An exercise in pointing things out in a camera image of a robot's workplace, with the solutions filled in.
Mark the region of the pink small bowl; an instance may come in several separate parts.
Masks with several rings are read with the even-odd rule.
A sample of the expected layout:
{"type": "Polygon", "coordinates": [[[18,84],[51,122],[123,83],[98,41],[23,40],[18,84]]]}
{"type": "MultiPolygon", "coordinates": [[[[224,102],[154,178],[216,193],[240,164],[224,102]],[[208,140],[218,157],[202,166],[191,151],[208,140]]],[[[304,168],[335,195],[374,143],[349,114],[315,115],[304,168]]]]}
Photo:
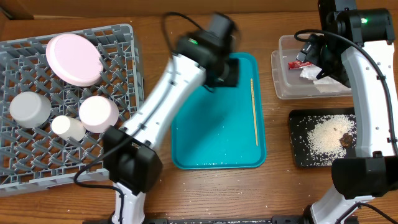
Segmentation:
{"type": "Polygon", "coordinates": [[[85,129],[92,133],[103,133],[114,126],[119,118],[116,104],[103,96],[87,98],[78,110],[80,121],[85,129]]]}

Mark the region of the white cup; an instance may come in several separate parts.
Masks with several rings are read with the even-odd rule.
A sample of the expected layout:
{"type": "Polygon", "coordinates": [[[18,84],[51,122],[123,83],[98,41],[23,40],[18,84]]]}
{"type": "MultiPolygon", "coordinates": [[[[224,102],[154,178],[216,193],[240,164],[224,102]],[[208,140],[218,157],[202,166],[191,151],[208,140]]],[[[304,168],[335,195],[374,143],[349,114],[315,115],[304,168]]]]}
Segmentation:
{"type": "Polygon", "coordinates": [[[57,116],[51,123],[52,131],[64,140],[73,138],[81,141],[86,133],[86,129],[82,122],[69,116],[57,116]]]}

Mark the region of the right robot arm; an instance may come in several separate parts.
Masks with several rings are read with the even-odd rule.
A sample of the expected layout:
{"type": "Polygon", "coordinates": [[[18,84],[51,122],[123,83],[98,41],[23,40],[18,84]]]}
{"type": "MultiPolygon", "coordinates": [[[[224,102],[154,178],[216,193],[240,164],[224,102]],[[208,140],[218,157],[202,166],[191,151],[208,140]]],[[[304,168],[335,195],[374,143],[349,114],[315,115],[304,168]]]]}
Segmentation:
{"type": "Polygon", "coordinates": [[[353,212],[397,189],[395,32],[385,9],[354,1],[319,0],[321,29],[308,30],[297,58],[351,89],[356,115],[356,155],[336,159],[333,184],[309,206],[301,223],[356,223],[353,212]]]}

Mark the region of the white napkin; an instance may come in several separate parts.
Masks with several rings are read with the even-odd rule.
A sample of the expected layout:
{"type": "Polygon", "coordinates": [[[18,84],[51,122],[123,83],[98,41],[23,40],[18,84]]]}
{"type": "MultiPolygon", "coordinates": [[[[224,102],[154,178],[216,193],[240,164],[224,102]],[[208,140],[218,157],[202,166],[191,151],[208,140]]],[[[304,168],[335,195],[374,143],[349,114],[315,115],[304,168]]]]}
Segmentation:
{"type": "Polygon", "coordinates": [[[342,84],[340,84],[338,81],[330,78],[330,77],[324,77],[321,79],[317,78],[317,75],[321,72],[321,68],[311,65],[307,67],[303,67],[300,77],[301,78],[306,78],[308,80],[311,80],[313,84],[315,85],[315,88],[319,90],[321,93],[333,93],[340,91],[342,84]]]}

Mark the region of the red snack wrapper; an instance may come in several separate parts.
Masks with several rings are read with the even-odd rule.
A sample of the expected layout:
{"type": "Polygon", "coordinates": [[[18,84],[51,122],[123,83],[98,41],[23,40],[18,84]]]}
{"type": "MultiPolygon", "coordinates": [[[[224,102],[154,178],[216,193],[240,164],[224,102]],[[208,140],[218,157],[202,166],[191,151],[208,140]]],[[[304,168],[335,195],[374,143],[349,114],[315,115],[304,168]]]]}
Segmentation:
{"type": "Polygon", "coordinates": [[[289,70],[297,70],[297,69],[301,69],[304,67],[309,67],[312,66],[311,62],[301,62],[301,61],[294,61],[294,62],[289,62],[288,63],[288,68],[289,70]]]}

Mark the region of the grey small bowl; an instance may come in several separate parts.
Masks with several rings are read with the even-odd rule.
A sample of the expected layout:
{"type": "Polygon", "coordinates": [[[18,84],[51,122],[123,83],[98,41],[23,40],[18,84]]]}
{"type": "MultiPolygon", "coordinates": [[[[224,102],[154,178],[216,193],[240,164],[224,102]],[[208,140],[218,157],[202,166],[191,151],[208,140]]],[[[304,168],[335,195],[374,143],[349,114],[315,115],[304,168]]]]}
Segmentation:
{"type": "Polygon", "coordinates": [[[15,96],[9,107],[12,118],[23,128],[35,128],[44,124],[51,109],[52,105],[47,97],[31,91],[15,96]]]}

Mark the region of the white round plate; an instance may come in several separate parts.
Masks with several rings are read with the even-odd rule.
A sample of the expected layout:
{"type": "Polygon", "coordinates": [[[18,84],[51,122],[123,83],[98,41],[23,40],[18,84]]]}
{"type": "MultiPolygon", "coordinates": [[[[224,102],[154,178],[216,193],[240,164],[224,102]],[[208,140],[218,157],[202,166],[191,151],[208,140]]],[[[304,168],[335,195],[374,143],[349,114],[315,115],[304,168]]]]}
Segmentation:
{"type": "Polygon", "coordinates": [[[52,71],[71,85],[92,86],[101,79],[101,55],[89,40],[80,35],[55,36],[47,44],[45,55],[52,71]]]}

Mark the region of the grey dishwasher rack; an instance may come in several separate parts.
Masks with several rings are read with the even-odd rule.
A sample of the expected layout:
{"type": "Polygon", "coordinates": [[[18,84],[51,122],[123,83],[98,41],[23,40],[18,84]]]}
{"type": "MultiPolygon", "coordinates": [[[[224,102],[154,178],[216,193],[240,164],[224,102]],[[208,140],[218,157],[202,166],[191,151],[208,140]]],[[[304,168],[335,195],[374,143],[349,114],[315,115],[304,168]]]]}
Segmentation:
{"type": "Polygon", "coordinates": [[[51,71],[45,49],[51,37],[43,35],[1,42],[1,195],[7,197],[70,184],[85,164],[103,152],[102,136],[87,132],[83,139],[64,140],[46,121],[23,128],[10,114],[11,101],[31,91],[47,97],[50,119],[78,117],[91,96],[110,99],[119,109],[119,122],[129,119],[144,102],[144,69],[140,46],[129,24],[79,30],[101,55],[101,80],[93,86],[73,86],[51,71]]]}

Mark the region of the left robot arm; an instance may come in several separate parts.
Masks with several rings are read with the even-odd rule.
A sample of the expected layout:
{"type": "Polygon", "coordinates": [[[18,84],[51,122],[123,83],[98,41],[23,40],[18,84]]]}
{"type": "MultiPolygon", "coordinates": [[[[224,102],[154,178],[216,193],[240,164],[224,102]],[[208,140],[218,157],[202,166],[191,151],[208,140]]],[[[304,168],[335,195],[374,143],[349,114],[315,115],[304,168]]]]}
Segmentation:
{"type": "Polygon", "coordinates": [[[182,35],[147,101],[120,128],[105,131],[103,164],[117,196],[113,223],[144,221],[146,193],[162,172],[156,150],[187,98],[200,86],[237,86],[239,62],[229,57],[237,31],[228,16],[215,13],[208,28],[182,35]]]}

